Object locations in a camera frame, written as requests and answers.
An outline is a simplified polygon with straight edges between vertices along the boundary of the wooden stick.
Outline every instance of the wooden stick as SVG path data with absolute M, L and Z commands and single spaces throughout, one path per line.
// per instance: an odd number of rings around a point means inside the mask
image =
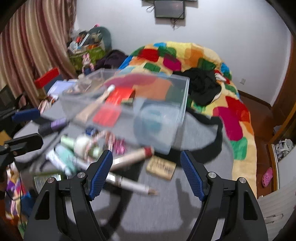
M 104 102 L 105 99 L 110 95 L 110 93 L 115 89 L 115 85 L 110 85 L 108 89 L 98 98 L 95 102 L 91 103 L 85 107 L 80 113 L 75 117 L 76 120 L 79 120 L 83 123 L 86 123 L 88 118 L 94 113 L 94 111 Z

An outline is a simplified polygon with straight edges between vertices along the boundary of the red packet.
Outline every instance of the red packet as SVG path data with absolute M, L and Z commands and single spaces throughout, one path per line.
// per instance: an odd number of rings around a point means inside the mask
M 106 103 L 112 103 L 114 105 L 120 105 L 122 99 L 129 99 L 135 97 L 135 91 L 131 88 L 116 87 L 114 91 L 110 93 L 106 99 Z
M 97 114 L 93 117 L 93 122 L 107 127 L 113 127 L 120 116 L 119 109 L 112 109 L 108 106 L 102 106 Z
M 116 87 L 114 91 L 110 93 L 105 103 L 113 105 L 120 105 L 122 99 L 134 98 L 135 91 L 131 88 Z M 120 116 L 120 108 L 108 107 L 103 105 L 97 114 L 93 118 L 93 122 L 101 126 L 113 127 Z

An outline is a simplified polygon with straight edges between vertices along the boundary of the striped curtain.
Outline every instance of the striped curtain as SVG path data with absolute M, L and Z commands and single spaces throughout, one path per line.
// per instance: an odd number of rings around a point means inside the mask
M 34 80 L 54 67 L 75 78 L 66 46 L 75 16 L 76 0 L 26 1 L 0 35 L 0 89 L 8 84 L 15 97 L 26 91 L 38 106 Z

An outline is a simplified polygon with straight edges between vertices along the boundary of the pink shoe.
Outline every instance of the pink shoe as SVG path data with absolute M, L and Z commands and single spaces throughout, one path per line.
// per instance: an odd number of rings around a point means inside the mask
M 262 177 L 262 186 L 266 188 L 272 179 L 272 168 L 268 168 L 266 173 Z

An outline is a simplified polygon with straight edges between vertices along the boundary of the purple pen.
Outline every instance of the purple pen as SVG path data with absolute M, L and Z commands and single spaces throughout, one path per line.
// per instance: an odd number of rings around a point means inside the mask
M 62 130 L 69 124 L 66 118 L 55 120 L 53 122 L 49 122 L 39 126 L 38 133 L 43 137 L 50 135 L 56 131 Z

